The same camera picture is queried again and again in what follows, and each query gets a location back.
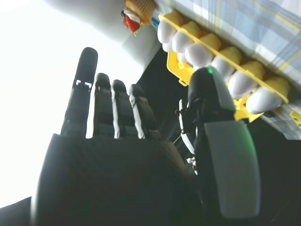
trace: gray thumb panel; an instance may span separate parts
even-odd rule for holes
[[[252,218],[260,211],[260,174],[255,147],[242,121],[205,124],[221,214]]]

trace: checkered fabric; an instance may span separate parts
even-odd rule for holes
[[[172,9],[231,42],[290,81],[290,103],[262,116],[287,139],[301,139],[290,112],[301,113],[301,4],[298,0],[155,0],[157,12]]]

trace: bright light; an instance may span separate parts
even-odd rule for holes
[[[3,207],[32,195],[50,138],[60,132],[83,48],[98,51],[96,73],[111,81],[121,75],[127,87],[143,69],[93,27],[41,1],[2,0],[0,9]]]

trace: black surface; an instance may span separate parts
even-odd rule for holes
[[[164,140],[176,140],[179,129],[174,110],[187,88],[166,69],[167,54],[160,50],[139,80],[157,118]],[[301,141],[289,141],[261,119],[248,126],[261,170],[261,222],[264,226],[301,225]],[[180,153],[185,147],[179,145]],[[30,198],[0,209],[1,226],[29,225]]]

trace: egg carton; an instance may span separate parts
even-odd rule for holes
[[[194,21],[186,21],[177,11],[159,15],[159,20],[158,39],[163,50],[168,52],[168,70],[179,78],[180,84],[187,86],[196,69],[209,65],[215,67],[224,76],[233,97],[236,120],[247,118],[252,122],[264,113],[262,109],[273,110],[289,102],[288,81],[278,76],[267,76],[265,67],[258,61],[242,63],[240,51],[227,46],[216,34],[207,32]],[[239,95],[231,92],[234,88],[240,90]],[[261,105],[261,110],[249,107],[248,111],[248,104]]]

